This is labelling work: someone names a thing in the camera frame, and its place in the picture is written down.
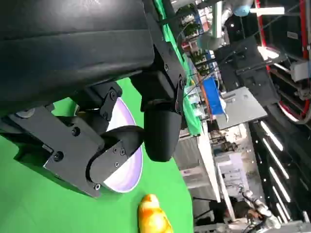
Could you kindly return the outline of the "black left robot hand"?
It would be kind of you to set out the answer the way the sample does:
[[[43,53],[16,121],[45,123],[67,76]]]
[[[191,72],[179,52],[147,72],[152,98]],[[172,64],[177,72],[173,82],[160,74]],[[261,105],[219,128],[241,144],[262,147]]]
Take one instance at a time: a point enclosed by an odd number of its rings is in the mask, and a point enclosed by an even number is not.
[[[141,0],[3,0],[0,134],[15,159],[91,197],[144,145],[178,143],[186,75]]]

